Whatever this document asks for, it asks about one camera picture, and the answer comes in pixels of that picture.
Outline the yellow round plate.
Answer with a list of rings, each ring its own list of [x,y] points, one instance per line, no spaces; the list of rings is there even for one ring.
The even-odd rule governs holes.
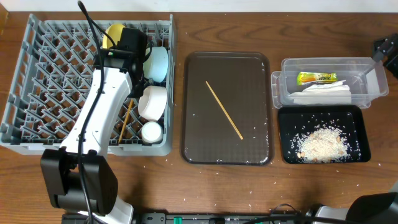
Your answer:
[[[115,44],[117,44],[121,39],[121,34],[125,26],[123,24],[115,23],[106,29],[106,33],[111,37]],[[113,46],[112,41],[107,37],[103,37],[103,48],[109,49]]]

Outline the light blue bowl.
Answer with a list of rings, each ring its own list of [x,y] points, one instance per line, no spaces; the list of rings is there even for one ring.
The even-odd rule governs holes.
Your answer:
[[[153,47],[149,58],[143,64],[144,76],[157,83],[164,81],[169,66],[169,55],[165,47]]]

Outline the white pink shallow bowl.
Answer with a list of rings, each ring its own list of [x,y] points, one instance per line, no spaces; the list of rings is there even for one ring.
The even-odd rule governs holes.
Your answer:
[[[139,98],[139,115],[148,121],[158,121],[167,104],[167,90],[162,86],[148,86]]]

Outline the wooden chopstick short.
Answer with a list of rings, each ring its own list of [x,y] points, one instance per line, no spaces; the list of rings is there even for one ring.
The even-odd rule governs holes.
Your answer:
[[[121,133],[120,133],[120,135],[119,135],[119,140],[118,140],[118,143],[119,143],[119,144],[120,144],[121,141],[123,140],[123,134],[124,134],[124,131],[125,131],[127,122],[128,122],[128,120],[129,120],[130,112],[131,112],[131,109],[132,109],[133,104],[134,104],[134,100],[131,98],[131,100],[130,100],[130,102],[129,102],[129,106],[128,106],[128,108],[127,108],[126,117],[125,117],[125,119],[124,119],[124,123],[123,123],[123,126],[122,126],[122,130],[121,130]]]

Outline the wooden chopstick long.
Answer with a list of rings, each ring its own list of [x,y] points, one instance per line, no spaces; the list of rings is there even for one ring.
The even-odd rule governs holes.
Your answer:
[[[243,135],[241,134],[241,132],[239,131],[238,127],[235,125],[234,121],[231,119],[229,113],[227,112],[227,110],[225,109],[225,107],[223,106],[222,102],[220,101],[220,99],[218,98],[217,94],[215,93],[215,91],[212,89],[211,85],[208,83],[208,81],[205,81],[208,89],[210,90],[211,94],[213,95],[213,98],[216,100],[216,102],[218,103],[219,107],[221,108],[221,110],[223,111],[224,115],[226,116],[227,120],[229,121],[229,123],[231,124],[231,126],[233,127],[234,131],[236,132],[236,134],[238,135],[238,137],[240,138],[240,140],[243,140]]]

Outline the white paper cup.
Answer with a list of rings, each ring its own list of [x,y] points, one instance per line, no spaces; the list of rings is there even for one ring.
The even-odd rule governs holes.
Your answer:
[[[163,129],[161,125],[154,121],[149,121],[141,129],[142,140],[146,144],[158,144],[163,139]]]

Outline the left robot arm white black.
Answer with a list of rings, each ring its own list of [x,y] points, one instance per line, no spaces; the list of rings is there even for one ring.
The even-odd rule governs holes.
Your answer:
[[[145,33],[125,27],[116,46],[99,50],[76,123],[59,149],[46,149],[40,158],[53,207],[84,213],[90,223],[132,222],[134,209],[118,197],[118,180],[107,155],[125,100],[143,95],[147,43]]]

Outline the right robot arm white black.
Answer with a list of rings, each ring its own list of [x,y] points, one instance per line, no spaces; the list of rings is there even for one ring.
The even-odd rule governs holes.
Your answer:
[[[372,60],[397,77],[397,34],[374,41]],[[348,209],[319,205],[305,217],[307,223],[397,223],[397,192],[361,196]]]

